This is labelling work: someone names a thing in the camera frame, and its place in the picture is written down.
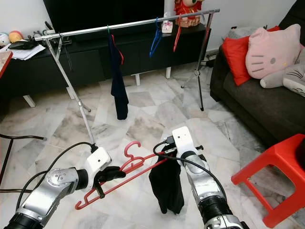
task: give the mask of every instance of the marble floor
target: marble floor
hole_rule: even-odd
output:
[[[231,176],[265,150],[255,135],[222,103],[209,95],[212,69],[202,69],[202,90],[205,111],[198,108],[196,79],[187,87],[180,85],[193,74],[194,64],[172,68],[171,79],[165,70],[141,75],[141,86],[134,77],[124,78],[129,97],[128,118],[116,118],[111,81],[78,87],[77,93],[92,111],[87,113],[97,145],[113,158],[113,165],[122,165],[124,147],[132,140],[142,147],[133,147],[135,155],[152,153],[153,146],[180,126],[188,126],[196,145],[203,145],[211,171],[219,178],[228,196],[232,212],[251,229],[267,228],[262,218],[266,210],[245,185],[235,186]],[[65,90],[32,96],[37,106],[29,108],[22,98],[14,99],[10,111],[0,123],[0,133],[8,135],[41,135],[47,141],[15,141],[1,188],[21,188],[37,172],[45,170],[64,149],[89,137],[75,100]],[[9,142],[1,139],[1,163]],[[66,153],[55,167],[82,168],[90,155],[88,146],[78,146]],[[145,162],[147,166],[156,158]],[[266,168],[252,178],[255,185],[276,206],[294,191],[293,185],[276,168]],[[120,182],[107,183],[106,188]],[[181,172],[185,205],[179,215],[162,214],[154,197],[148,173],[110,193],[94,204],[75,210],[84,193],[76,191],[65,197],[46,229],[154,229],[203,228],[185,171]],[[0,194],[0,228],[13,216],[18,194]],[[302,209],[287,218],[276,229],[305,228]]]

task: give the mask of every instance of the white wall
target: white wall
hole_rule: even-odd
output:
[[[174,0],[165,0],[165,11],[172,11]],[[232,26],[278,25],[296,0],[205,0],[203,10],[220,8],[214,14],[208,49],[218,48]]]
[[[164,11],[173,12],[174,0],[164,0]],[[205,0],[203,10],[220,8],[212,22],[208,49],[218,48],[232,26],[278,25],[295,0]],[[0,32],[19,30],[26,37],[45,29],[50,18],[42,0],[0,0]]]
[[[0,32],[20,31],[24,37],[44,30],[50,18],[43,0],[0,0]]]

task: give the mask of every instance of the plush toy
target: plush toy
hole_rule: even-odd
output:
[[[9,39],[10,39],[10,42],[14,43],[14,42],[22,40],[23,36],[22,36],[21,32],[19,32],[19,31],[12,31],[9,34]]]
[[[175,0],[175,11],[176,15],[195,13],[201,10],[201,4],[204,0]],[[181,25],[181,27],[195,26],[200,23],[200,16],[192,16],[187,18],[182,18],[181,21],[176,19],[176,24]]]
[[[305,49],[301,51],[296,63],[284,70],[267,75],[261,79],[261,86],[263,88],[284,86],[305,97]]]
[[[301,26],[294,24],[285,30],[268,32],[257,29],[249,38],[246,67],[251,77],[262,79],[293,65],[300,53]]]
[[[6,33],[0,32],[0,47],[8,45],[10,43],[9,37]]]

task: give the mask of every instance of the red hanger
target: red hanger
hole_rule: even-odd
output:
[[[145,157],[141,157],[141,156],[136,156],[136,157],[134,157],[132,154],[128,154],[128,153],[127,153],[128,149],[129,149],[132,145],[134,145],[134,144],[137,144],[138,147],[141,147],[141,143],[140,143],[140,142],[138,142],[138,141],[133,141],[133,142],[130,142],[130,143],[125,147],[125,150],[124,150],[125,156],[126,156],[126,157],[129,157],[130,160],[128,160],[127,162],[125,162],[125,163],[122,165],[122,167],[120,168],[120,171],[123,171],[123,172],[125,172],[126,174],[131,173],[132,171],[134,171],[134,170],[136,170],[136,169],[142,167],[142,166],[144,165],[144,161],[145,161],[145,160],[147,160],[147,159],[149,159],[149,158],[151,158],[151,157],[156,156],[155,154],[150,154],[150,155],[145,156]],[[140,160],[140,161],[137,162],[137,163],[135,163],[135,164],[132,163],[132,162],[135,161],[135,160]],[[129,178],[129,179],[123,181],[122,183],[120,183],[120,184],[114,186],[113,188],[111,188],[111,189],[109,189],[108,191],[104,192],[105,195],[107,195],[108,193],[111,193],[112,191],[116,190],[117,188],[119,188],[119,187],[125,185],[125,184],[128,183],[129,181],[132,181],[133,179],[137,178],[138,176],[142,175],[143,173],[146,173],[146,172],[149,171],[150,169],[152,169],[152,168],[154,168],[154,167],[156,167],[156,166],[162,164],[162,163],[165,162],[166,160],[167,160],[167,159],[164,159],[164,160],[162,160],[162,161],[159,161],[158,163],[156,163],[156,164],[154,164],[154,165],[148,167],[147,169],[143,170],[142,172],[140,172],[140,173],[138,173],[138,174],[132,176],[131,178]],[[87,194],[85,194],[85,196],[84,196],[84,201],[85,201],[85,203],[84,203],[84,204],[81,205],[81,201],[78,201],[78,202],[77,202],[77,204],[75,205],[75,209],[76,209],[76,210],[80,210],[80,209],[82,209],[82,208],[84,208],[84,207],[86,207],[86,206],[92,204],[93,202],[97,201],[98,199],[100,199],[100,197],[97,196],[97,197],[92,198],[91,200],[88,200],[88,197],[89,197],[93,192],[95,192],[95,188],[93,188],[93,189],[90,190]]]
[[[177,48],[177,43],[179,41],[179,38],[180,38],[180,34],[181,34],[181,14],[179,15],[179,28],[178,28],[178,32],[177,32],[177,35],[176,35],[176,40],[175,40],[175,44],[173,46],[173,52],[176,51],[176,48]]]

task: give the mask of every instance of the gray sofa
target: gray sofa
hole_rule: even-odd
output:
[[[297,0],[281,29],[301,25],[301,43],[305,45],[305,1]],[[211,96],[222,100],[267,145],[272,146],[295,134],[305,134],[305,98],[284,87],[264,89],[251,79],[236,86],[222,48],[216,57],[211,77]]]

